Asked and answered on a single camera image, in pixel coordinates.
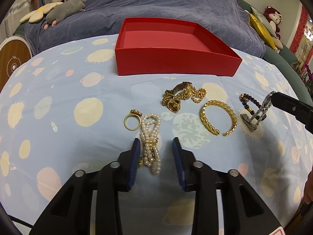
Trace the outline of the right hand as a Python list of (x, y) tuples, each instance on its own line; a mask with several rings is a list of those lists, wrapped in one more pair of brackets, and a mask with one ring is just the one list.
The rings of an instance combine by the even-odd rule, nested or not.
[(309, 204), (313, 201), (313, 179), (312, 172), (308, 174), (307, 181), (305, 183), (303, 200), (306, 204)]

